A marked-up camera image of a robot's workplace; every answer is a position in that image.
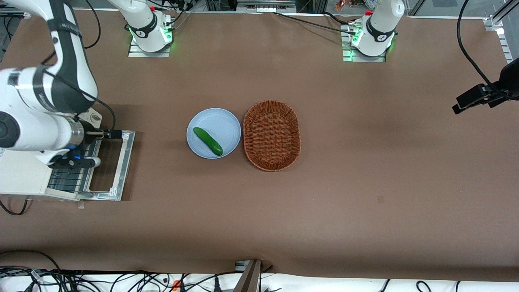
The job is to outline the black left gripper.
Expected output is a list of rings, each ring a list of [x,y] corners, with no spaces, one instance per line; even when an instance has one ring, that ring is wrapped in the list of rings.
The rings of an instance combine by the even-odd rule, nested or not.
[[[516,58],[501,70],[498,89],[507,96],[502,96],[498,101],[518,100],[519,58]],[[488,94],[484,84],[475,85],[456,98],[456,104],[452,106],[452,111],[458,115],[469,108],[484,104]]]

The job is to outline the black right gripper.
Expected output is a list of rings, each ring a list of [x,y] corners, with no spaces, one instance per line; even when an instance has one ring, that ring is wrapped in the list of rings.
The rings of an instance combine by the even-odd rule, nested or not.
[[[91,154],[98,140],[122,140],[122,131],[115,129],[100,129],[94,127],[89,122],[79,119],[83,126],[84,137],[81,144],[76,148],[76,158],[84,158]]]

